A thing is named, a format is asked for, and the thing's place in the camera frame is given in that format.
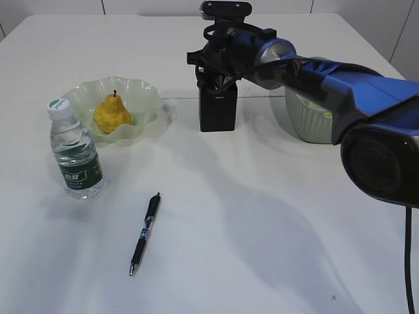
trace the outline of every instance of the water bottle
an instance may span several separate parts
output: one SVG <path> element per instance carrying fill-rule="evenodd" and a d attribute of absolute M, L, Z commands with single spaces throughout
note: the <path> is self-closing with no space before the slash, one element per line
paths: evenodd
<path fill-rule="evenodd" d="M 79 120 L 73 116 L 68 99 L 56 99 L 47 108 L 52 121 L 50 142 L 67 185 L 74 198 L 98 196 L 105 183 L 93 140 Z"/>

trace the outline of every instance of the black block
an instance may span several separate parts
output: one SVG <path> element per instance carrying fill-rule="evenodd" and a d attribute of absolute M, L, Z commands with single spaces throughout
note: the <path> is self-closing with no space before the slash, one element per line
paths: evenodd
<path fill-rule="evenodd" d="M 237 85 L 217 95 L 205 89 L 199 94 L 199 120 L 202 132 L 233 131 L 236 125 Z"/>

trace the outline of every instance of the pen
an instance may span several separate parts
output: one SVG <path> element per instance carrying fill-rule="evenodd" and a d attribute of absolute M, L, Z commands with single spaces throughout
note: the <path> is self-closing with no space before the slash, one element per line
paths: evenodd
<path fill-rule="evenodd" d="M 159 203 L 160 193 L 157 193 L 157 195 L 151 198 L 147 214 L 145 214 L 143 229 L 141 231 L 141 234 L 139 235 L 136 250 L 131 259 L 130 276 L 133 276 L 135 274 L 139 262 L 141 261 L 141 257 L 143 256 L 145 244 L 147 243 L 147 238 L 150 232 L 151 223 L 156 218 Z"/>

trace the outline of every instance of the bottle label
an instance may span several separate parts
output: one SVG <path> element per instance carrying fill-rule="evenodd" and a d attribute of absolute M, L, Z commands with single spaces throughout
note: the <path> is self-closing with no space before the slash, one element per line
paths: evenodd
<path fill-rule="evenodd" d="M 98 153 L 96 153 L 93 160 L 87 164 L 73 167 L 59 165 L 59 167 L 63 174 L 65 183 L 72 190 L 84 190 L 85 188 L 91 188 L 96 183 L 101 181 L 103 177 L 102 170 L 100 169 Z"/>

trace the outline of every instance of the white bottle cap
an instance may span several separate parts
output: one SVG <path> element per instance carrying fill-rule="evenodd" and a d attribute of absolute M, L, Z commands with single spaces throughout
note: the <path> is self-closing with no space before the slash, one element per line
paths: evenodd
<path fill-rule="evenodd" d="M 70 100 L 64 98 L 51 101 L 46 109 L 52 121 L 63 120 L 73 115 Z"/>

